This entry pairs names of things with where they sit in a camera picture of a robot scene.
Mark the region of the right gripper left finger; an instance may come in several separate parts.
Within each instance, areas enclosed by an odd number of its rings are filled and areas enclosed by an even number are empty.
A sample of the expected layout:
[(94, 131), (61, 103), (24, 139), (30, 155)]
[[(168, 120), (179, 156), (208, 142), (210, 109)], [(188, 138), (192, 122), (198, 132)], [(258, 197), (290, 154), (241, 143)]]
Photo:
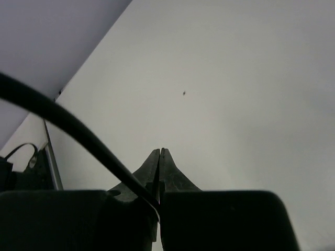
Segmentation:
[[(143, 164), (133, 173), (137, 180), (156, 200), (159, 197), (159, 158), (160, 149), (153, 150)], [(139, 198), (123, 183), (119, 183), (108, 192), (118, 201), (124, 203), (132, 203)]]

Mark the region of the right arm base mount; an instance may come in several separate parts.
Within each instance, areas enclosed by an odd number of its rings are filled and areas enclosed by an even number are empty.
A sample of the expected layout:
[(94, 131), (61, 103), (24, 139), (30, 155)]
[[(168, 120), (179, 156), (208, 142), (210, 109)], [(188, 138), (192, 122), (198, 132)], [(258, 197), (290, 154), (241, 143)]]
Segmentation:
[[(33, 154), (23, 170), (14, 170), (9, 159), (22, 147), (30, 145)], [(48, 148), (39, 150), (32, 143), (24, 143), (1, 157), (1, 192), (14, 190), (59, 190), (60, 178), (52, 163)]]

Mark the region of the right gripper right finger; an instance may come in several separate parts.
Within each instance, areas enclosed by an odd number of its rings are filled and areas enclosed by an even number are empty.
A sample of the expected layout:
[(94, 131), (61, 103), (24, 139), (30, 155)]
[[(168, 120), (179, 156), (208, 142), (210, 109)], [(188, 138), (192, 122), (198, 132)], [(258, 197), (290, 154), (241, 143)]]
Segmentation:
[(160, 192), (198, 192), (201, 191), (176, 166), (168, 149), (162, 148), (159, 158)]

